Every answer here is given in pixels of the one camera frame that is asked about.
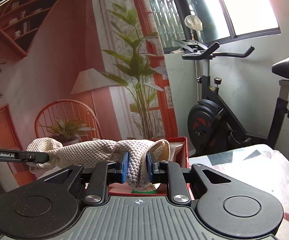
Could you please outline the cream knitted cloth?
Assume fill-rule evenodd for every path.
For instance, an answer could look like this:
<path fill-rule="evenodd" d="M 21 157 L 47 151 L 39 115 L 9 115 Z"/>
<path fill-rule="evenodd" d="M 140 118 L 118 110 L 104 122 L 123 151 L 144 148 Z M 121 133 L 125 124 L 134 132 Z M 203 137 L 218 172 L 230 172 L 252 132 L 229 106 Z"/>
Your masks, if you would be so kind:
<path fill-rule="evenodd" d="M 172 161 L 170 143 L 165 139 L 150 140 L 93 140 L 63 146 L 52 138 L 38 138 L 28 145 L 27 151 L 45 152 L 49 161 L 45 163 L 29 163 L 32 173 L 48 171 L 55 167 L 65 168 L 70 165 L 83 165 L 94 168 L 102 161 L 117 161 L 124 152 L 129 153 L 126 182 L 136 191 L 151 191 L 159 184 L 149 182 L 146 167 L 146 153 L 152 153 L 156 160 Z"/>

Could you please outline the red strawberry cardboard box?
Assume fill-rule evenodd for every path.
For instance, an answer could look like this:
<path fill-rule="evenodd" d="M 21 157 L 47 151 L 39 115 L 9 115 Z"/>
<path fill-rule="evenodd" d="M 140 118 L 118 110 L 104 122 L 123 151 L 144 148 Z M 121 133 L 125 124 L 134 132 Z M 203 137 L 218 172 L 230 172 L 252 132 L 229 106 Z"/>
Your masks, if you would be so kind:
<path fill-rule="evenodd" d="M 171 147 L 172 161 L 178 163 L 180 167 L 189 168 L 188 142 L 187 137 L 167 138 Z M 109 185 L 110 196 L 164 196 L 166 195 L 166 185 L 155 184 L 154 188 L 147 191 L 137 191 L 129 184 L 114 183 Z"/>

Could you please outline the black exercise bike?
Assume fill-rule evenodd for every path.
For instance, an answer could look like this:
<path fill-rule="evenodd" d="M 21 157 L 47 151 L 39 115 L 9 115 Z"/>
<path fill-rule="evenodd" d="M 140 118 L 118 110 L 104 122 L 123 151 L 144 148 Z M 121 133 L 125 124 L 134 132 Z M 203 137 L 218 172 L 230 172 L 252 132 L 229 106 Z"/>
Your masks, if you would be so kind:
<path fill-rule="evenodd" d="M 196 40 L 178 46 L 196 65 L 199 96 L 187 118 L 195 156 L 256 144 L 289 149 L 289 56 L 264 61 L 259 48 L 226 52 Z"/>

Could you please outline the patterned foam table mat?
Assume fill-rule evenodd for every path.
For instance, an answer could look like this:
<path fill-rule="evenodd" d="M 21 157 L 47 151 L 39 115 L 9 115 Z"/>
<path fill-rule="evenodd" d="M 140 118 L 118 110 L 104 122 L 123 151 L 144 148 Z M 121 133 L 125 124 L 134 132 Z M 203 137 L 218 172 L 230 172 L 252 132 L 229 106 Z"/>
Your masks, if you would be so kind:
<path fill-rule="evenodd" d="M 276 234 L 289 239 L 289 161 L 267 145 L 191 157 L 189 164 L 203 164 L 275 196 L 282 204 L 283 221 Z"/>

